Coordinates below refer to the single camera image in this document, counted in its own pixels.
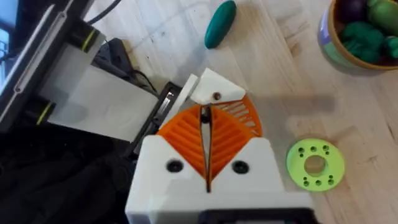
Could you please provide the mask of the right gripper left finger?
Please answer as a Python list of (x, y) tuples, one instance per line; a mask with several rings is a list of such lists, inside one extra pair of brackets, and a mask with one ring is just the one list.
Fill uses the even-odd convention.
[(144, 138), (125, 206), (129, 223), (197, 223), (208, 205), (201, 106)]

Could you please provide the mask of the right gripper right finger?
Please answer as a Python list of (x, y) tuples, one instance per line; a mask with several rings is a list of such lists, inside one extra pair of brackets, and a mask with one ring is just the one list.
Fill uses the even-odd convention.
[(208, 192), (283, 192), (284, 184), (268, 139), (257, 137), (227, 112), (211, 106)]

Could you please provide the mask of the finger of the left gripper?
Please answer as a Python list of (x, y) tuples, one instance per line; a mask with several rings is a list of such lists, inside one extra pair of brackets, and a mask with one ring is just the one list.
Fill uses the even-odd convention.
[(246, 90), (206, 68), (198, 78), (189, 98), (199, 105), (214, 105), (247, 126), (256, 136), (262, 136), (262, 124)]

